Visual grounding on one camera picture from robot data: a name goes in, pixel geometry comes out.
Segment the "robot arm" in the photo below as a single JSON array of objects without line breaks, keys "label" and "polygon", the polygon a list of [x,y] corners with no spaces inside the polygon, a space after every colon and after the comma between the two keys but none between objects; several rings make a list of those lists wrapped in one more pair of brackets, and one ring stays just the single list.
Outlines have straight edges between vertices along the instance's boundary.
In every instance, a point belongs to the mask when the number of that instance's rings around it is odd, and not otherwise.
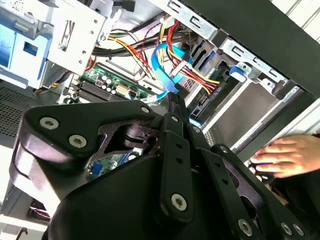
[{"label": "robot arm", "polygon": [[[53,215],[48,239],[309,239],[232,151],[208,146],[179,96],[168,100],[164,116],[136,100],[24,114],[10,176]],[[135,147],[141,156],[88,183],[89,163]]]}]

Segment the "screw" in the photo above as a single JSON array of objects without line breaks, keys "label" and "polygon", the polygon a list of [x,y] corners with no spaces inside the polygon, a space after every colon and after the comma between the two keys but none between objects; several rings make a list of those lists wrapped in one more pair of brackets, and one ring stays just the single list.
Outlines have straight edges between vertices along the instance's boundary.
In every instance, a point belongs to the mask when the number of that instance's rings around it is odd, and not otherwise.
[{"label": "screw", "polygon": [[195,130],[196,133],[200,133],[200,129],[198,127],[193,126],[192,129]]},{"label": "screw", "polygon": [[228,152],[228,150],[227,150],[224,146],[221,146],[220,149],[221,149],[222,152],[224,152],[225,154]]},{"label": "screw", "polygon": [[59,122],[52,117],[48,117],[48,116],[43,117],[40,119],[39,122],[40,122],[40,125],[45,129],[53,130],[59,127]]},{"label": "screw", "polygon": [[181,196],[180,194],[173,194],[171,196],[171,203],[173,206],[175,206],[176,209],[178,209],[179,211],[183,212],[187,209],[187,202],[184,199],[183,196]]},{"label": "screw", "polygon": [[69,143],[75,148],[81,149],[87,145],[87,140],[81,135],[72,135],[69,137]]},{"label": "screw", "polygon": [[248,237],[252,236],[252,228],[246,220],[240,218],[238,220],[238,225],[239,225],[239,228],[242,230],[242,232],[244,232],[245,235],[247,235]]},{"label": "screw", "polygon": [[172,116],[171,118],[173,119],[173,121],[175,121],[175,122],[179,122],[179,119],[178,119],[178,118],[176,118],[175,116]]},{"label": "screw", "polygon": [[141,107],[141,110],[144,111],[146,114],[150,113],[150,110],[144,106]]},{"label": "screw", "polygon": [[293,227],[294,227],[294,229],[297,231],[297,233],[299,234],[299,235],[301,235],[301,236],[304,236],[305,235],[305,233],[304,233],[304,231],[302,231],[302,229],[301,229],[301,227],[299,227],[297,224],[293,224]]},{"label": "screw", "polygon": [[285,231],[286,234],[288,234],[290,236],[292,235],[292,231],[287,224],[285,224],[284,222],[281,222],[281,227]]}]

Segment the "finger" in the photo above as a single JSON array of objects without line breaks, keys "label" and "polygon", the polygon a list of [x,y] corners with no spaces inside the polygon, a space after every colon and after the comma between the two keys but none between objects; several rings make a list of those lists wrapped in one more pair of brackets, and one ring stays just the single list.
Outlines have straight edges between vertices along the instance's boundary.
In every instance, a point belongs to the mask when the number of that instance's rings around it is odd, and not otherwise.
[{"label": "finger", "polygon": [[272,144],[296,144],[303,135],[285,136],[275,140]]},{"label": "finger", "polygon": [[272,163],[267,165],[258,165],[255,167],[260,172],[270,173],[288,173],[297,170],[297,165],[292,162]]},{"label": "finger", "polygon": [[272,164],[279,162],[294,162],[294,156],[292,152],[266,153],[255,155],[251,157],[250,160],[254,164]]},{"label": "finger", "polygon": [[262,154],[278,154],[278,153],[294,153],[297,151],[296,144],[272,144],[257,151],[255,155]]},{"label": "finger", "polygon": [[292,176],[291,173],[287,173],[287,172],[275,172],[273,175],[277,179],[283,179],[283,178]]},{"label": "finger", "polygon": [[256,174],[256,169],[254,167],[250,167],[249,170],[253,173]]}]

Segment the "hand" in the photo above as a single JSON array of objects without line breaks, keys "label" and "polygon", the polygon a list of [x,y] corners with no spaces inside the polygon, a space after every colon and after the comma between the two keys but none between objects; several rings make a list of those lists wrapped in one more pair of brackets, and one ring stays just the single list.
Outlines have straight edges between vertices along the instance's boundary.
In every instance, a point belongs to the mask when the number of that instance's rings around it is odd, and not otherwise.
[{"label": "hand", "polygon": [[286,178],[320,169],[320,138],[296,135],[280,138],[259,150],[251,158],[257,171],[272,172],[276,178]]}]

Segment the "ventilation grille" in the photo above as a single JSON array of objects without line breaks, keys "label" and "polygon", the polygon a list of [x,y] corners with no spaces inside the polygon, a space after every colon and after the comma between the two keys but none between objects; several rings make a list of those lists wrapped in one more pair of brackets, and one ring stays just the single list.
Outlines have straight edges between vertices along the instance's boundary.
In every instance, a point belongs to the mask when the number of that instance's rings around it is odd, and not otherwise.
[{"label": "ventilation grille", "polygon": [[0,134],[15,138],[23,113],[41,104],[6,87],[0,87]]},{"label": "ventilation grille", "polygon": [[205,136],[205,139],[206,139],[206,141],[208,142],[209,146],[212,147],[212,146],[214,145],[214,140],[212,139],[210,132],[207,131],[207,132],[204,134],[204,136]]}]

